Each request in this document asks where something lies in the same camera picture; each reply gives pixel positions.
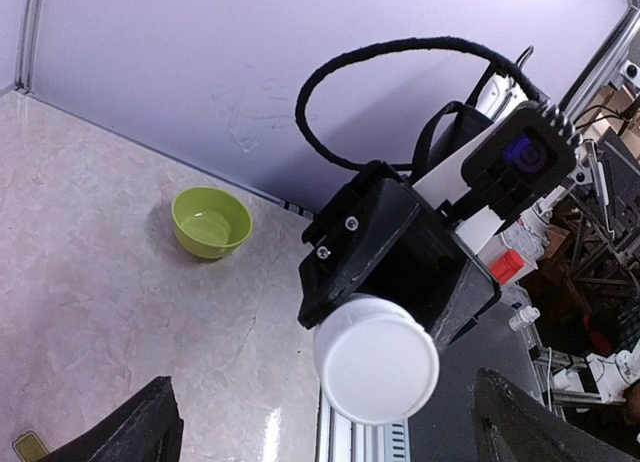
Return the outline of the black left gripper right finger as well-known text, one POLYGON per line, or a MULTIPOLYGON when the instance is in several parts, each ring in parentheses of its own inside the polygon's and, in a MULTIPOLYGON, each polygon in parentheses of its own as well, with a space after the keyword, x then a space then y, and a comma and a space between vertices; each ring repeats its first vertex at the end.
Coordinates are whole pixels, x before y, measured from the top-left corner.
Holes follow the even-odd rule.
POLYGON ((472 420, 480 461, 634 459, 564 422, 491 369, 476 374, 472 420))

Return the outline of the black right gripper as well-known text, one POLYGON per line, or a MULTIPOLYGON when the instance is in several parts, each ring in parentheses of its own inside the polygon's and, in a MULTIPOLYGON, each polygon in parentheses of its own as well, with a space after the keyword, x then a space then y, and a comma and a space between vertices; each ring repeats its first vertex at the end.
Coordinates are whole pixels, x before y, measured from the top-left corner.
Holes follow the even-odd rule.
POLYGON ((374 161, 322 208, 301 239, 298 322, 311 329, 355 293, 405 309, 442 353, 498 302, 499 283, 388 164, 374 161))

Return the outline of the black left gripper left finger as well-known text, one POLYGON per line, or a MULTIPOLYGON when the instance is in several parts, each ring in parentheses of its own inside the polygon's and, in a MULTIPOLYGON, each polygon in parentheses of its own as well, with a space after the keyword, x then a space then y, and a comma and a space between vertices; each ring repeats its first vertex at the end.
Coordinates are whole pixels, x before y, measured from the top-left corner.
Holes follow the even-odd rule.
POLYGON ((184 421, 169 376, 158 376, 46 461, 178 461, 184 421))

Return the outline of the small white pill bottle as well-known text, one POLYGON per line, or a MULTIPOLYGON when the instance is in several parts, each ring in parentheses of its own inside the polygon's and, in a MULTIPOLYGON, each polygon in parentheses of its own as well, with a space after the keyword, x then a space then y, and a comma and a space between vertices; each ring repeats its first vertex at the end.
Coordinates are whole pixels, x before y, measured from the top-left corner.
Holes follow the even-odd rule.
POLYGON ((440 372, 425 329, 399 305, 363 293, 351 295, 314 330, 313 361, 331 408, 369 426, 418 412, 440 372))

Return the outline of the green pill organizer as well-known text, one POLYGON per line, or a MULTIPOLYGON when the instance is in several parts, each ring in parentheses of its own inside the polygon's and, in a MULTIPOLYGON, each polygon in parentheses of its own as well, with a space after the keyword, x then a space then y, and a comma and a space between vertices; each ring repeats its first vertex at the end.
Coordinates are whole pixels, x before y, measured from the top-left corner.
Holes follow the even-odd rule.
POLYGON ((49 454, 40 437, 33 431, 20 435, 12 443, 12 447, 22 462, 38 462, 49 454))

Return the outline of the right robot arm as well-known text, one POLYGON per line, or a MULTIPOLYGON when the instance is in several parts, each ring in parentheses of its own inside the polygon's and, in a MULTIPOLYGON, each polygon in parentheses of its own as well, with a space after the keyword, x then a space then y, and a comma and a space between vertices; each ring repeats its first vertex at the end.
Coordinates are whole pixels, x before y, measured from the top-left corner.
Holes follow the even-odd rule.
POLYGON ((331 165, 302 168, 325 193, 301 240, 303 298, 298 322, 318 329, 359 295, 407 311, 438 351, 472 329, 500 297, 500 285, 479 258, 481 241, 514 223, 573 165, 573 130, 557 108, 505 56, 451 36, 406 38, 343 53, 302 84, 293 122, 303 140, 331 165), (525 99, 500 121, 475 108, 477 92, 439 108, 427 104, 422 75, 391 92, 340 107, 337 125, 317 135, 313 92, 330 76, 381 56, 457 52, 511 77, 525 99))

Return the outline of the lime green bowl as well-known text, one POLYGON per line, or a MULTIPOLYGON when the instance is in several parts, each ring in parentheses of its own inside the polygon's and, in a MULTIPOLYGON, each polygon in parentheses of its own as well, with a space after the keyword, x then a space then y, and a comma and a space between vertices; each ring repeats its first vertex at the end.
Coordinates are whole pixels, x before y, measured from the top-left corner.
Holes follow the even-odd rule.
POLYGON ((172 201, 174 234, 180 246, 204 260, 231 255, 253 231, 253 219, 242 201, 215 187, 197 186, 172 201))

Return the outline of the right aluminium frame post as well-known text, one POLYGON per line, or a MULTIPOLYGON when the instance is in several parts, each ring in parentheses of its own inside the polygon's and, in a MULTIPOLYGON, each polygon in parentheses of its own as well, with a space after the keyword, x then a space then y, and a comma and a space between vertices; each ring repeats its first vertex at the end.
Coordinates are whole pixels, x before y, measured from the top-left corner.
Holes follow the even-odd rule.
POLYGON ((34 77, 37 39, 43 0, 25 0, 17 45, 14 86, 27 94, 34 77))

